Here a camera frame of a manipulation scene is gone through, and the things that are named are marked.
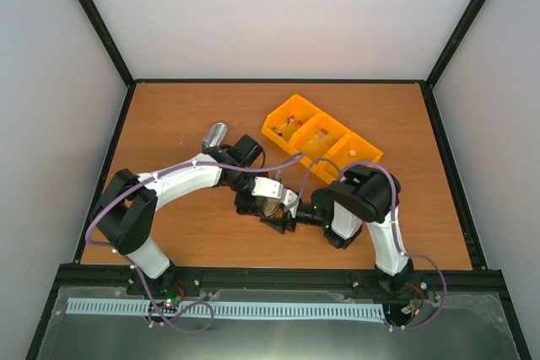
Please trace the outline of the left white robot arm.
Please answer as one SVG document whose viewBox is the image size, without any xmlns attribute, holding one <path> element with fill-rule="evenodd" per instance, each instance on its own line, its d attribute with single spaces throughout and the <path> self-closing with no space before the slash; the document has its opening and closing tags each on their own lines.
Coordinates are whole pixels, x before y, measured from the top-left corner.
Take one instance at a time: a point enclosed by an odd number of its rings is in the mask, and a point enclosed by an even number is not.
<svg viewBox="0 0 540 360">
<path fill-rule="evenodd" d="M 263 147 L 244 135 L 234 145 L 204 148 L 193 158 L 152 173 L 115 173 L 91 213 L 87 244 L 111 247 L 146 276 L 155 293 L 169 293 L 176 284 L 173 263 L 150 236 L 155 213 L 194 191 L 226 185 L 249 194 L 250 166 L 265 157 Z"/>
</svg>

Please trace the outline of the orange three-compartment bin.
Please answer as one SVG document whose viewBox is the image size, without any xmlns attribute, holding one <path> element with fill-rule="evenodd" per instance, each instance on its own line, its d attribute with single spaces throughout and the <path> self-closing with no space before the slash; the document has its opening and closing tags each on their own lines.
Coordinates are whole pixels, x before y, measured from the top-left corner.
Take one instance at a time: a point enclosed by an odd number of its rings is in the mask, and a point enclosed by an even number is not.
<svg viewBox="0 0 540 360">
<path fill-rule="evenodd" d="M 329 159 L 311 166 L 311 172 L 327 184 L 345 166 L 357 160 L 377 163 L 383 156 L 379 148 L 299 94 L 267 115 L 261 133 L 286 153 L 303 153 L 305 167 L 314 159 Z"/>
</svg>

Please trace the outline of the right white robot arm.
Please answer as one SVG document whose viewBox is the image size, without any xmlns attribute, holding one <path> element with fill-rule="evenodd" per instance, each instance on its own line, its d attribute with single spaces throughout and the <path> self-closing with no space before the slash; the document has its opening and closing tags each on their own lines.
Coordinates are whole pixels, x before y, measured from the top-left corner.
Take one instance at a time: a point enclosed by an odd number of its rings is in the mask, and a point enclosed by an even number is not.
<svg viewBox="0 0 540 360">
<path fill-rule="evenodd" d="M 285 188 L 280 181 L 257 176 L 251 196 L 262 221 L 279 232 L 293 231 L 298 223 L 322 229 L 327 241 L 345 249 L 363 227 L 375 252 L 375 274 L 385 294 L 400 293 L 413 274 L 413 263 L 403 251 L 397 221 L 398 180 L 379 164 L 353 162 L 336 180 L 312 192 L 310 202 Z"/>
</svg>

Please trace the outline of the silver metal scoop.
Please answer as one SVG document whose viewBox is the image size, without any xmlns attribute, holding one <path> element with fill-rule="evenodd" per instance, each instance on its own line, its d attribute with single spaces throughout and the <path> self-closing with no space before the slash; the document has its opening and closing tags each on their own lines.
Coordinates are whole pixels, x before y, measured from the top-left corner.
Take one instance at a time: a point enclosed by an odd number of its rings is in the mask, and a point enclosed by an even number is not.
<svg viewBox="0 0 540 360">
<path fill-rule="evenodd" d="M 202 140 L 202 150 L 218 147 L 227 134 L 228 126 L 223 122 L 213 124 Z"/>
</svg>

